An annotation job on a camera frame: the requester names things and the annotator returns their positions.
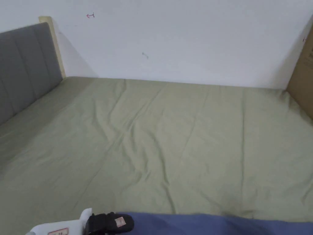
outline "bed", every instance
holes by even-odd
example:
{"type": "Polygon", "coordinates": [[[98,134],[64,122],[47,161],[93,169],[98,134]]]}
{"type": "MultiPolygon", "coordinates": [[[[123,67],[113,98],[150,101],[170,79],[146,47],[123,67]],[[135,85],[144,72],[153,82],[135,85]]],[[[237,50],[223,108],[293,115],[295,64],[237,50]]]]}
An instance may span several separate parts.
{"type": "Polygon", "coordinates": [[[3,234],[88,207],[313,221],[313,125],[287,92],[62,79],[46,23],[0,43],[3,234]]]}

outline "wrinkle in sheet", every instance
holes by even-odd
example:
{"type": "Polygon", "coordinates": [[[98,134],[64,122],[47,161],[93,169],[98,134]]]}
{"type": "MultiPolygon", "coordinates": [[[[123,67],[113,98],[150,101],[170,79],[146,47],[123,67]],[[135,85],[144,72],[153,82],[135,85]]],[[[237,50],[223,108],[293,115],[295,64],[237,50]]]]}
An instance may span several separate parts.
{"type": "Polygon", "coordinates": [[[151,171],[150,171],[149,166],[148,166],[149,158],[148,158],[148,155],[146,153],[145,148],[143,149],[142,160],[144,161],[144,171],[145,171],[145,173],[150,175],[151,171]]]}
{"type": "Polygon", "coordinates": [[[148,173],[146,174],[146,177],[145,177],[145,182],[148,181],[148,179],[150,178],[150,175],[151,175],[151,171],[148,171],[148,173]]]}
{"type": "Polygon", "coordinates": [[[143,174],[142,173],[136,173],[136,178],[135,180],[132,180],[129,184],[126,184],[123,188],[121,193],[128,191],[130,188],[133,186],[136,186],[139,184],[139,182],[143,179],[143,174]]]}
{"type": "MultiPolygon", "coordinates": [[[[142,106],[139,111],[135,114],[135,117],[138,116],[138,113],[143,109],[144,106],[142,106]]],[[[122,132],[119,137],[116,138],[116,140],[108,147],[108,149],[105,151],[105,153],[103,154],[104,156],[110,156],[110,151],[112,151],[117,145],[120,146],[120,144],[122,143],[122,140],[124,138],[124,135],[127,131],[122,132]]],[[[102,170],[104,163],[105,163],[105,158],[103,158],[103,163],[101,164],[100,168],[96,171],[96,173],[93,175],[93,177],[91,178],[91,180],[89,181],[89,183],[87,184],[87,186],[85,186],[85,189],[83,191],[83,193],[80,194],[79,199],[76,201],[74,207],[72,208],[72,210],[75,209],[75,207],[77,206],[77,204],[79,203],[79,201],[81,200],[81,198],[83,197],[83,195],[86,193],[89,185],[92,183],[92,181],[94,180],[94,178],[98,175],[98,173],[102,170]]]]}
{"type": "Polygon", "coordinates": [[[130,156],[130,153],[127,153],[128,152],[127,148],[123,144],[120,145],[120,148],[122,149],[123,156],[124,156],[123,159],[125,160],[125,162],[128,163],[128,166],[131,167],[133,172],[137,172],[138,170],[136,168],[136,164],[134,163],[133,158],[130,156]]]}
{"type": "Polygon", "coordinates": [[[128,121],[129,121],[129,124],[126,126],[126,130],[122,133],[122,136],[124,135],[124,133],[127,133],[127,132],[131,129],[132,125],[137,121],[137,119],[145,113],[145,111],[146,111],[147,107],[149,106],[149,104],[155,99],[155,97],[157,97],[157,95],[160,93],[161,90],[162,90],[162,89],[160,89],[160,90],[157,92],[157,94],[156,94],[154,97],[152,97],[152,98],[150,99],[149,102],[144,103],[143,105],[141,105],[140,108],[138,108],[138,111],[135,113],[135,115],[133,115],[133,117],[131,117],[131,120],[128,120],[128,121]]]}
{"type": "Polygon", "coordinates": [[[254,191],[251,190],[251,196],[250,196],[250,201],[253,201],[251,203],[249,203],[250,208],[252,209],[246,209],[246,208],[242,208],[242,204],[240,204],[240,211],[238,213],[238,215],[240,215],[241,217],[245,217],[245,218],[254,218],[254,214],[256,213],[256,206],[255,206],[255,202],[257,201],[258,198],[258,194],[259,194],[259,190],[258,188],[256,188],[254,191]]]}
{"type": "Polygon", "coordinates": [[[183,148],[183,151],[182,151],[182,153],[181,153],[181,157],[180,157],[180,160],[179,160],[179,163],[178,163],[178,167],[177,167],[177,169],[176,169],[176,171],[175,171],[175,173],[174,173],[173,180],[176,179],[176,177],[177,177],[177,175],[178,175],[178,173],[179,173],[179,170],[180,170],[180,168],[181,168],[181,164],[182,164],[183,161],[184,161],[184,154],[185,154],[187,145],[189,144],[189,141],[190,141],[190,139],[191,139],[191,137],[192,137],[192,134],[193,134],[193,132],[194,132],[195,125],[196,125],[196,122],[197,122],[197,120],[198,120],[200,111],[203,109],[207,98],[208,98],[208,91],[206,92],[206,95],[205,95],[204,100],[203,100],[203,102],[202,102],[202,106],[198,108],[197,113],[195,114],[195,117],[194,117],[194,119],[193,119],[192,127],[191,127],[190,133],[189,133],[189,135],[188,135],[188,137],[187,137],[187,140],[186,140],[186,142],[185,142],[185,144],[184,144],[184,148],[183,148]]]}
{"type": "MultiPolygon", "coordinates": [[[[168,185],[166,185],[166,184],[162,184],[162,187],[163,187],[163,189],[164,189],[165,192],[166,192],[168,202],[169,202],[170,205],[171,205],[172,213],[173,213],[173,214],[177,214],[177,209],[176,209],[176,206],[175,206],[175,200],[173,199],[173,196],[171,195],[170,187],[169,187],[168,185]]],[[[163,205],[161,206],[160,211],[162,211],[162,209],[163,209],[163,207],[164,207],[165,201],[166,201],[166,200],[164,200],[163,205]]]]}
{"type": "Polygon", "coordinates": [[[121,102],[122,97],[125,95],[126,90],[127,90],[127,82],[124,79],[123,81],[123,86],[122,86],[122,91],[120,92],[119,96],[116,99],[116,102],[114,103],[113,107],[111,108],[111,110],[108,113],[108,122],[112,123],[112,113],[115,111],[116,106],[121,102]]]}
{"type": "Polygon", "coordinates": [[[164,182],[167,185],[169,185],[170,181],[169,181],[168,175],[167,175],[166,160],[165,160],[165,156],[164,156],[164,153],[163,153],[163,150],[162,150],[162,146],[160,145],[160,143],[159,143],[158,139],[156,138],[156,136],[153,135],[151,132],[149,132],[149,136],[153,139],[153,141],[155,143],[155,146],[156,146],[156,149],[158,150],[157,156],[159,157],[159,160],[160,160],[160,163],[161,163],[161,166],[162,166],[162,175],[163,175],[164,182]]]}
{"type": "Polygon", "coordinates": [[[162,92],[166,89],[167,84],[165,84],[165,86],[163,86],[157,93],[155,96],[152,97],[152,99],[147,103],[147,108],[149,106],[152,105],[152,103],[162,94],[162,92]]]}
{"type": "Polygon", "coordinates": [[[103,126],[100,124],[99,119],[98,119],[98,106],[95,100],[92,101],[93,103],[93,116],[92,116],[92,125],[94,126],[96,132],[102,136],[102,138],[105,141],[109,140],[109,137],[106,135],[105,130],[103,126]]]}
{"type": "MultiPolygon", "coordinates": [[[[311,185],[306,189],[304,195],[301,197],[301,202],[302,202],[302,204],[303,204],[304,206],[307,206],[307,205],[306,205],[307,198],[308,198],[309,194],[312,193],[312,192],[313,192],[313,183],[311,183],[311,185]]],[[[313,209],[313,206],[311,206],[311,207],[308,206],[308,209],[309,209],[309,210],[312,210],[312,209],[313,209]]]]}
{"type": "Polygon", "coordinates": [[[241,202],[240,202],[240,207],[241,210],[243,210],[243,203],[244,203],[244,198],[243,198],[243,193],[244,193],[244,159],[245,159],[245,119],[246,119],[246,91],[243,89],[243,94],[242,94],[242,101],[241,101],[241,107],[242,107],[242,136],[241,136],[241,182],[240,182],[240,187],[241,187],[241,202]]]}
{"type": "MultiPolygon", "coordinates": [[[[132,148],[132,151],[133,153],[137,153],[138,152],[138,141],[136,140],[136,121],[140,118],[140,116],[144,115],[147,108],[153,103],[154,100],[156,100],[156,98],[161,94],[161,92],[164,90],[166,86],[162,87],[151,99],[149,102],[145,103],[143,106],[141,106],[141,108],[136,112],[136,114],[134,115],[134,118],[131,122],[131,124],[129,125],[129,129],[127,129],[126,131],[124,131],[122,133],[122,136],[120,137],[121,139],[121,143],[122,143],[122,140],[125,138],[125,134],[126,133],[130,133],[130,137],[129,137],[129,140],[130,140],[130,143],[131,143],[131,148],[132,148]]],[[[157,138],[152,135],[150,136],[153,138],[154,140],[154,143],[156,144],[156,148],[159,150],[159,154],[157,155],[159,158],[160,158],[160,162],[162,164],[162,171],[163,171],[163,175],[164,175],[164,181],[166,183],[169,183],[169,180],[168,180],[168,177],[167,177],[167,173],[166,173],[166,164],[165,164],[165,156],[164,154],[162,153],[162,148],[157,140],[157,138]]],[[[134,170],[136,170],[136,166],[134,165],[134,163],[132,162],[131,160],[131,157],[128,157],[128,160],[130,160],[130,163],[133,165],[134,167],[134,170]]]]}
{"type": "Polygon", "coordinates": [[[216,201],[214,201],[213,199],[211,199],[211,198],[209,197],[209,195],[205,194],[202,190],[197,190],[197,193],[198,193],[202,198],[204,198],[208,203],[210,203],[211,205],[213,205],[213,206],[215,206],[216,208],[218,208],[218,210],[219,210],[220,212],[223,212],[223,211],[224,211],[224,209],[222,208],[222,206],[221,206],[219,203],[217,203],[216,201]]]}

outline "sticker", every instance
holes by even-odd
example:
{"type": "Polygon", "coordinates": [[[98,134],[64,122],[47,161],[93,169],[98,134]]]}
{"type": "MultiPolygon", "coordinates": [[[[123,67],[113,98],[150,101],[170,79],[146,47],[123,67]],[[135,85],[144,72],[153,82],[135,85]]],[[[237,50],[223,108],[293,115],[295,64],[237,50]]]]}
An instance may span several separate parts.
{"type": "Polygon", "coordinates": [[[63,228],[57,231],[49,232],[48,235],[68,235],[69,228],[63,228]]]}
{"type": "Polygon", "coordinates": [[[116,222],[117,227],[121,227],[121,226],[126,224],[123,217],[119,217],[119,218],[115,219],[115,222],[116,222]]]}

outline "headboard panel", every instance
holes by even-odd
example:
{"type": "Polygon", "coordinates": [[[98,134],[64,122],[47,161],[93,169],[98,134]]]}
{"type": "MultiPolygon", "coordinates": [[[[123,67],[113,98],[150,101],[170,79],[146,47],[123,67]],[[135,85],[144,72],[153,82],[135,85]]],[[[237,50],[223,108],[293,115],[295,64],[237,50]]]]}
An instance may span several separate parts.
{"type": "Polygon", "coordinates": [[[61,81],[48,23],[0,34],[0,125],[61,81]]]}

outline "red mark on wall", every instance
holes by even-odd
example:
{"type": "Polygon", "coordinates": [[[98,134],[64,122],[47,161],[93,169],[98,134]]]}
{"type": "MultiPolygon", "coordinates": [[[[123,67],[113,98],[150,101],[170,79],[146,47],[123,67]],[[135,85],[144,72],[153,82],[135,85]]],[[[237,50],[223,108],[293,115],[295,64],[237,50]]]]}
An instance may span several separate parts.
{"type": "Polygon", "coordinates": [[[90,18],[90,16],[95,17],[95,14],[94,14],[94,13],[92,13],[92,15],[89,15],[89,14],[87,15],[87,17],[88,17],[88,18],[90,18]]]}

